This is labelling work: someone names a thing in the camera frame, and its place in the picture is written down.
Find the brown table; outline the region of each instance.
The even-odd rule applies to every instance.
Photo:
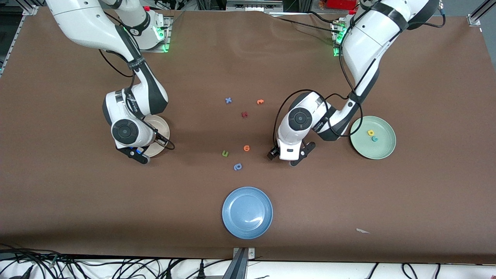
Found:
[[[224,258],[253,246],[269,260],[496,263],[496,75],[479,28],[449,17],[385,54],[364,114],[393,126],[390,157],[310,133],[317,147],[300,165],[270,162],[287,95],[349,91],[329,41],[260,12],[185,12],[170,52],[145,54],[169,94],[161,116],[177,149],[143,166],[115,150],[101,111],[130,81],[42,8],[0,79],[1,241],[79,254]],[[242,186],[274,206],[269,230],[250,241],[221,219]]]

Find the red box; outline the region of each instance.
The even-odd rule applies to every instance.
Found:
[[[353,10],[357,0],[327,0],[326,6],[332,9]]]

